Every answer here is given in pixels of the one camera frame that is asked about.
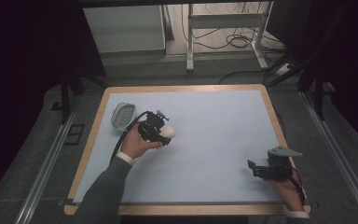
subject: metal stand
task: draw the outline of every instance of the metal stand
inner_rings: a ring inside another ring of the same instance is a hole
[[[187,71],[194,70],[194,51],[193,51],[193,29],[213,29],[213,28],[258,28],[252,48],[255,52],[257,61],[261,69],[267,69],[267,63],[260,50],[260,41],[266,29],[269,18],[271,2],[263,13],[254,14],[221,14],[221,15],[193,15],[192,4],[188,4],[188,41],[187,41]]]

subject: metal frame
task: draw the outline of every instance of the metal frame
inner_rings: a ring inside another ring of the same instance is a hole
[[[317,125],[321,136],[327,144],[327,147],[329,148],[333,159],[336,161],[339,171],[342,173],[345,181],[351,189],[351,192],[353,193],[354,198],[358,202],[358,177],[356,173],[352,170],[350,163],[342,152],[341,146],[334,138],[334,135],[331,134],[327,124],[312,109],[314,105],[310,95],[307,92],[301,92],[300,95],[303,98],[313,121]]]
[[[31,219],[34,215],[34,210],[36,209],[37,204],[39,203],[43,190],[45,189],[45,186],[48,183],[48,178],[50,177],[54,164],[58,158],[58,155],[60,154],[63,141],[65,140],[65,137],[68,134],[72,121],[74,120],[79,102],[80,102],[80,96],[76,95],[74,101],[72,102],[72,111],[69,114],[69,118],[64,124],[62,124],[56,138],[54,139],[54,142],[51,145],[50,150],[48,151],[48,155],[43,161],[39,173],[37,174],[37,177],[33,185],[31,186],[31,189],[14,223],[26,224],[31,222]]]
[[[220,15],[193,15],[193,4],[188,4],[188,41],[187,41],[187,64],[188,72],[194,70],[194,43],[193,29],[213,29],[213,28],[244,28],[258,27],[255,41],[252,42],[257,61],[261,69],[269,68],[260,50],[260,41],[266,29],[269,18],[271,2],[263,13],[254,14],[220,14]]]

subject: cable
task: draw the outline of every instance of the cable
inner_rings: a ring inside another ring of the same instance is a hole
[[[223,79],[227,78],[227,77],[231,77],[233,75],[236,74],[240,74],[240,73],[262,73],[262,72],[269,72],[273,69],[275,69],[277,66],[279,66],[280,64],[282,64],[284,62],[284,60],[286,60],[290,55],[289,54],[284,54],[275,64],[273,64],[269,69],[266,70],[258,70],[258,71],[237,71],[237,72],[232,72],[232,73],[228,73],[227,75],[224,75],[222,78],[220,78],[220,80],[218,81],[218,85],[222,84]],[[267,80],[267,76],[264,76],[263,78],[263,84],[265,83],[265,81]]]
[[[110,162],[112,162],[113,158],[116,156],[118,150],[120,149],[121,143],[124,141],[124,138],[127,136],[127,133],[129,133],[129,131],[131,130],[131,128],[133,127],[133,125],[138,122],[138,120],[145,114],[150,113],[150,111],[145,111],[144,113],[142,113],[140,116],[136,117],[130,124],[129,126],[127,126],[126,131],[124,131],[124,133],[120,136],[120,138],[118,139],[115,149],[113,150],[112,153],[112,157],[110,158]]]
[[[245,10],[245,4],[243,5],[242,7],[242,12]],[[181,5],[181,19],[182,19],[182,32],[183,32],[183,36],[185,37],[185,40],[188,41],[187,37],[186,37],[186,32],[185,32],[185,26],[184,26],[184,19],[183,19],[183,5]],[[194,38],[201,38],[201,37],[204,37],[206,35],[210,35],[218,30],[221,30],[221,28],[218,28],[218,29],[215,29],[215,30],[212,30],[211,32],[205,34],[205,35],[200,35],[200,36],[194,36],[192,35]],[[236,31],[238,30],[238,28],[236,28],[234,30],[234,33],[232,35],[228,35],[226,37],[226,44],[223,45],[223,46],[220,46],[220,47],[211,47],[211,46],[207,46],[205,44],[202,44],[202,43],[199,43],[199,42],[193,42],[194,45],[201,45],[205,48],[208,48],[208,49],[222,49],[222,48],[225,48],[227,47],[228,45],[231,45],[232,47],[236,48],[236,49],[242,49],[242,48],[246,48],[247,46],[249,46],[252,41],[253,41],[253,38],[255,37],[255,31],[253,32],[252,34],[252,37],[249,38],[248,36],[245,36],[245,35],[236,35]],[[245,41],[245,44],[243,46],[240,46],[240,45],[236,45],[236,44],[233,44],[234,41],[236,40],[240,40],[240,41]]]
[[[259,71],[238,71],[238,72],[228,73],[227,75],[225,75],[222,78],[220,78],[220,80],[217,82],[217,84],[221,85],[223,79],[225,79],[227,77],[231,77],[231,76],[236,75],[236,74],[240,74],[240,73],[260,73],[260,72],[264,72],[264,71],[263,70],[259,70]]]
[[[206,7],[206,3],[205,3],[205,9],[209,12],[209,14],[212,14],[209,9]]]

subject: black wall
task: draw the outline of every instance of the black wall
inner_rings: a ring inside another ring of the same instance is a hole
[[[74,68],[104,76],[81,7],[0,1],[0,179],[32,129],[45,92]]]

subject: gray floor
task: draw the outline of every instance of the gray floor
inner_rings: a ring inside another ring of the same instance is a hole
[[[230,72],[258,70],[253,53],[198,55],[193,73],[186,72],[185,57],[132,55],[104,58],[103,62],[108,77],[101,80],[112,86],[216,84]],[[304,158],[295,159],[295,162],[309,198],[311,218],[314,223],[358,223],[358,203],[311,119],[303,98],[296,90],[297,80],[298,77],[292,77],[269,88],[268,93],[277,113],[282,117],[282,128],[289,147],[305,155]],[[71,220],[70,216],[64,214],[62,202],[71,188],[103,95],[102,88],[86,79],[82,81],[86,90],[81,96],[73,124],[85,125],[83,135],[78,145],[62,147],[31,223],[69,223]],[[223,84],[262,81],[261,73],[244,73],[224,79]],[[59,88],[46,93],[45,106],[38,121],[0,183],[0,223],[15,221],[40,164],[60,129],[61,112],[50,110],[54,102],[60,101],[60,97]],[[337,112],[328,96],[324,98],[324,115],[358,175],[358,134]],[[73,139],[67,137],[66,142],[73,142]],[[249,223],[261,224],[264,219],[250,217]],[[270,217],[267,223],[283,222],[283,217]]]

